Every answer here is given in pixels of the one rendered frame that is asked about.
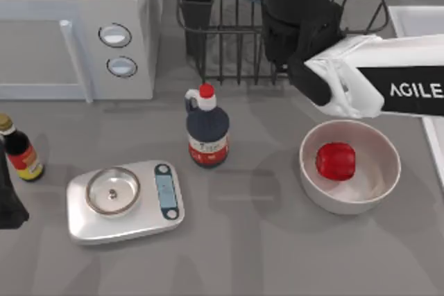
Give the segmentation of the dark bottle with gold cap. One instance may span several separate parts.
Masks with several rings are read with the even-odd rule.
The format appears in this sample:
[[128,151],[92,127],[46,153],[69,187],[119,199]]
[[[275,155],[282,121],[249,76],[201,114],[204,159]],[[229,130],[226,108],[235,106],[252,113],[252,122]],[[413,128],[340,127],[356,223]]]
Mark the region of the dark bottle with gold cap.
[[39,160],[30,139],[4,113],[0,113],[0,135],[6,155],[22,180],[33,182],[43,176],[44,164]]

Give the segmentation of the silver kitchen scale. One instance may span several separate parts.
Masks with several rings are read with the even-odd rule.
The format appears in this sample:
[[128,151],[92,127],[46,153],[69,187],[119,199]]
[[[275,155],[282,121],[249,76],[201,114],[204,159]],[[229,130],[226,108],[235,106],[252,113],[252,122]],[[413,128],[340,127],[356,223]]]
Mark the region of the silver kitchen scale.
[[162,160],[78,175],[67,185],[66,204],[70,237],[82,245],[159,234],[185,217],[177,171]]

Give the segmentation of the dark bottle with red cap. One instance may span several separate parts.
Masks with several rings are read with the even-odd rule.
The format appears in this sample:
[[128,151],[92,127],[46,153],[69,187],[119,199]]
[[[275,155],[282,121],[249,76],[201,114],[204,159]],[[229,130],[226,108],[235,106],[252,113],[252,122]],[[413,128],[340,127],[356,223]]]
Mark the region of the dark bottle with red cap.
[[187,90],[185,110],[190,157],[203,168],[222,164],[229,153],[230,119],[217,105],[214,87],[203,83]]

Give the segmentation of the microwave oven door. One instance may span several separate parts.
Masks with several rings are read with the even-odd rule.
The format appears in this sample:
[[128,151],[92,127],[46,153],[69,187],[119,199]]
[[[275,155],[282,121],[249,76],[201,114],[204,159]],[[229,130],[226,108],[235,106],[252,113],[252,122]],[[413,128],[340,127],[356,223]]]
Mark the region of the microwave oven door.
[[[0,21],[0,101],[86,101],[59,21]],[[90,65],[81,29],[76,22],[73,23]]]

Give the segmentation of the red bell pepper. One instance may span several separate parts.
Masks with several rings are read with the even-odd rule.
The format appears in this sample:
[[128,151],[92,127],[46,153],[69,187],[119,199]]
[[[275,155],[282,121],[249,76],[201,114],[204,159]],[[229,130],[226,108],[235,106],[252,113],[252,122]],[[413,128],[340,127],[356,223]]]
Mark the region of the red bell pepper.
[[356,171],[356,152],[344,142],[329,142],[321,146],[316,153],[316,170],[326,179],[346,181]]

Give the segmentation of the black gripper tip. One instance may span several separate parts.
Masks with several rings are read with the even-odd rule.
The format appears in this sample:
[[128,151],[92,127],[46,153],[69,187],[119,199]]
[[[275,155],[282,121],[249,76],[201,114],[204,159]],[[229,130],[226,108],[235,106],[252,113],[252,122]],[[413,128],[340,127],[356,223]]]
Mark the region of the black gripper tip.
[[0,230],[19,229],[29,218],[10,179],[6,151],[0,139]]

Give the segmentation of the white bowl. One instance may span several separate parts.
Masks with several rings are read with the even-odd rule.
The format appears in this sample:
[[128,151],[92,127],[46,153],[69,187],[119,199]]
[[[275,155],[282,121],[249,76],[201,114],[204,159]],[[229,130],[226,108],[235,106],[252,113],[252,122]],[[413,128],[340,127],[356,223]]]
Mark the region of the white bowl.
[[[356,152],[356,171],[346,181],[332,181],[316,170],[316,153],[325,143],[344,142]],[[377,128],[352,120],[326,121],[314,126],[300,143],[298,162],[302,187],[320,208],[339,215],[359,215],[376,207],[397,186],[400,155]]]

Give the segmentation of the round microwave knob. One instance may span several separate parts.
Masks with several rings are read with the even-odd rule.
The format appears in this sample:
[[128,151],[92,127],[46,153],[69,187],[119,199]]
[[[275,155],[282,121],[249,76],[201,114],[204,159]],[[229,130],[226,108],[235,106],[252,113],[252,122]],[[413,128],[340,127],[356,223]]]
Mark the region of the round microwave knob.
[[100,27],[98,35],[106,46],[117,49],[128,46],[132,40],[131,32],[125,26],[117,23]]
[[119,56],[109,59],[106,63],[107,70],[118,78],[129,78],[137,73],[137,63],[129,57]]

